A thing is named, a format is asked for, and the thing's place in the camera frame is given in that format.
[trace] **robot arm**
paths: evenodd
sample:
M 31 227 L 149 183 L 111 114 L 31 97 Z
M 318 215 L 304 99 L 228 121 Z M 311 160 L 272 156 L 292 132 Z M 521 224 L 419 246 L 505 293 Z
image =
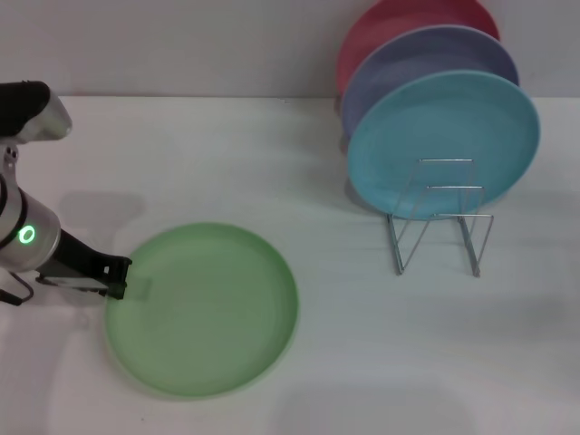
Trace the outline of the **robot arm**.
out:
M 46 84 L 0 84 L 0 267 L 12 274 L 35 270 L 42 284 L 122 299 L 131 261 L 97 252 L 62 230 L 58 217 L 16 182 L 17 145 L 59 140 L 71 127 Z M 14 297 L 0 292 L 0 301 L 19 305 Z

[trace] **white table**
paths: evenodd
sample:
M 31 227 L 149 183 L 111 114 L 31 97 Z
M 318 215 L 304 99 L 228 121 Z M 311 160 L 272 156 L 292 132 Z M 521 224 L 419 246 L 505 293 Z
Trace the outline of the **white table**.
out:
M 100 297 L 39 287 L 27 305 L 0 305 L 0 433 L 580 433 L 579 100 L 536 101 L 542 145 L 486 208 L 496 223 L 480 279 L 449 221 L 395 275 L 384 217 L 344 195 L 330 100 L 64 102 L 72 135 L 23 146 L 18 179 L 65 229 L 128 255 L 181 224 L 245 227 L 291 266 L 301 317 L 259 382 L 175 401 L 111 362 Z

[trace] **white wall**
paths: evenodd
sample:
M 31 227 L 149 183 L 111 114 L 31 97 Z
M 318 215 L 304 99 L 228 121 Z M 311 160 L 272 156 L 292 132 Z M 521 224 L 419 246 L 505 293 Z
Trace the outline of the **white wall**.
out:
M 60 93 L 335 94 L 372 0 L 3 0 L 0 81 Z M 579 0 L 482 0 L 535 96 L 580 96 Z

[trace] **dish rack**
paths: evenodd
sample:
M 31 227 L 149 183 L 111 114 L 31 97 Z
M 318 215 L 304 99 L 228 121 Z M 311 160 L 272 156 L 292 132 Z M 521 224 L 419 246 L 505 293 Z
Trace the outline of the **dish rack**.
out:
M 415 200 L 415 203 L 413 204 L 413 207 L 411 209 L 411 213 L 409 214 L 409 217 L 408 218 L 397 217 L 397 211 L 399 209 L 399 206 L 401 205 L 401 203 L 405 199 L 405 197 L 408 195 L 409 189 L 412 185 L 412 182 L 415 180 L 415 177 L 417 176 L 417 174 L 419 173 L 421 168 L 423 168 L 425 165 L 442 164 L 442 163 L 453 164 L 453 165 L 469 165 L 467 184 L 464 186 L 426 185 L 424 187 L 423 191 L 420 193 L 420 195 Z M 466 248 L 467 253 L 468 253 L 469 262 L 471 264 L 471 271 L 475 277 L 479 278 L 481 276 L 479 266 L 481 264 L 481 258 L 483 257 L 483 253 L 485 251 L 486 245 L 488 244 L 489 233 L 491 232 L 491 227 L 492 227 L 493 222 L 494 222 L 494 217 L 493 217 L 493 215 L 485 215 L 485 214 L 479 213 L 479 208 L 481 206 L 483 198 L 485 197 L 485 188 L 483 186 L 474 186 L 473 185 L 475 168 L 476 168 L 476 162 L 473 159 L 419 159 L 415 162 L 415 165 L 413 166 L 409 180 L 407 181 L 404 189 L 402 190 L 401 194 L 399 195 L 399 199 L 397 201 L 397 204 L 396 204 L 394 210 L 392 211 L 391 214 L 387 214 L 389 232 L 391 233 L 389 240 L 391 242 L 392 251 L 395 255 L 395 260 L 396 260 L 395 264 L 397 266 L 397 274 L 398 275 L 402 275 L 405 272 L 405 270 L 407 269 L 407 267 L 409 266 L 409 263 L 410 263 L 411 259 L 413 258 L 413 255 L 417 251 L 417 247 L 421 243 L 421 240 L 423 239 L 423 236 L 425 235 L 425 232 L 427 231 L 427 228 L 429 227 L 431 221 L 432 220 L 446 219 L 446 218 L 455 218 L 455 219 L 457 219 L 457 221 L 459 223 L 459 227 L 461 228 L 461 235 L 463 236 L 463 243 L 464 243 L 465 248 Z M 420 209 L 424 199 L 431 192 L 433 192 L 435 190 L 457 190 L 458 193 L 460 194 L 460 197 L 462 198 L 462 200 L 460 201 L 460 209 L 459 209 L 460 212 L 459 213 L 451 213 L 451 214 L 450 213 L 435 213 L 435 214 L 430 215 L 429 218 L 427 218 L 427 220 L 415 219 L 417 211 Z M 465 208 L 466 208 L 466 205 L 468 204 L 469 195 L 472 192 L 478 193 L 478 204 L 477 204 L 477 208 L 475 210 L 475 213 L 468 213 Z M 471 223 L 471 227 L 468 227 L 468 223 L 466 221 L 466 218 L 473 218 L 473 221 Z M 473 236 L 473 228 L 475 227 L 475 224 L 479 218 L 485 218 L 489 221 L 489 223 L 488 223 L 488 228 L 487 228 L 486 233 L 485 233 L 485 237 L 483 239 L 483 244 L 481 246 L 481 249 L 479 250 L 479 254 L 476 255 L 475 248 L 473 247 L 472 236 Z M 401 220 L 405 221 L 404 226 L 401 230 L 401 233 L 398 236 L 397 236 L 397 233 L 395 231 L 395 226 L 394 226 L 395 219 L 401 219 Z M 409 224 L 413 221 L 414 222 L 419 222 L 419 221 L 424 222 L 424 226 L 423 226 L 422 231 L 420 232 L 420 235 L 419 235 L 417 241 L 413 245 L 411 252 L 409 253 L 409 256 L 403 262 L 402 257 L 401 257 L 400 242 L 401 242 L 402 237 L 405 235 L 405 232 L 407 231 Z

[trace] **green led light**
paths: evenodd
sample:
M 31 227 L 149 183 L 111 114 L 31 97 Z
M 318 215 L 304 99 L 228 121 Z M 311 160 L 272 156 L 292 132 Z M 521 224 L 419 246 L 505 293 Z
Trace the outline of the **green led light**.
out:
M 18 240 L 20 240 L 20 243 L 23 245 L 28 245 L 34 240 L 35 234 L 34 227 L 32 225 L 27 225 L 18 231 Z

